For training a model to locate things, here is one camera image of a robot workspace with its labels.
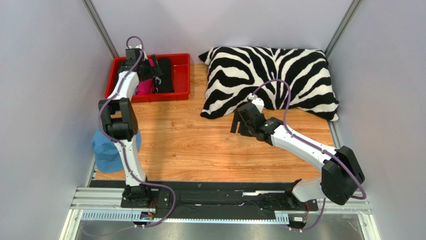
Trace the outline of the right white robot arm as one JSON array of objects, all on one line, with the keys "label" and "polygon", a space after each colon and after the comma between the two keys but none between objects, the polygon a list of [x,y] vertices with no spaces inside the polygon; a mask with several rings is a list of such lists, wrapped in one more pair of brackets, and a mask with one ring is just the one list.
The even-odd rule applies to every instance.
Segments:
[{"label": "right white robot arm", "polygon": [[365,176],[351,148],[323,145],[295,131],[283,120],[276,117],[265,118],[262,108],[262,103],[252,101],[236,109],[230,131],[286,150],[320,173],[316,178],[295,180],[285,190],[286,202],[290,208],[322,198],[343,206],[349,199],[356,198],[357,190],[362,193],[360,199],[366,198],[362,188]]}]

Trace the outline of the black t shirt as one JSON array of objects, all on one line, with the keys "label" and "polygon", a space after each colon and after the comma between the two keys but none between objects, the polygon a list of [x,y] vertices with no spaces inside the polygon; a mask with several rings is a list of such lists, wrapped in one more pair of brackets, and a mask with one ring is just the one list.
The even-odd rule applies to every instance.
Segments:
[{"label": "black t shirt", "polygon": [[168,58],[160,58],[158,60],[158,65],[161,70],[161,75],[156,76],[154,79],[154,93],[174,93],[171,61]]}]

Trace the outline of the blue bucket hat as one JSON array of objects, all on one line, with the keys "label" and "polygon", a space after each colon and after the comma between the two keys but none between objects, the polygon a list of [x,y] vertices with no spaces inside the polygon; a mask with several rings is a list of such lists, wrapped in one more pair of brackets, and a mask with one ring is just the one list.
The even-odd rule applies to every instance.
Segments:
[{"label": "blue bucket hat", "polygon": [[99,171],[115,173],[125,168],[114,142],[107,138],[99,127],[92,138],[91,144],[94,151],[95,164]]}]

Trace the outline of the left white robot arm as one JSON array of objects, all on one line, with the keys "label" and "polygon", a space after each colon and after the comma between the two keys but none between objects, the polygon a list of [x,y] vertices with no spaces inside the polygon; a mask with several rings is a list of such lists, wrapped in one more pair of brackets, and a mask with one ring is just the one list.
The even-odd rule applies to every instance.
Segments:
[{"label": "left white robot arm", "polygon": [[98,126],[117,148],[125,172],[122,197],[129,203],[147,205],[152,201],[151,184],[138,157],[138,120],[131,104],[140,82],[152,79],[156,71],[141,45],[126,49],[122,72],[112,93],[98,103]]}]

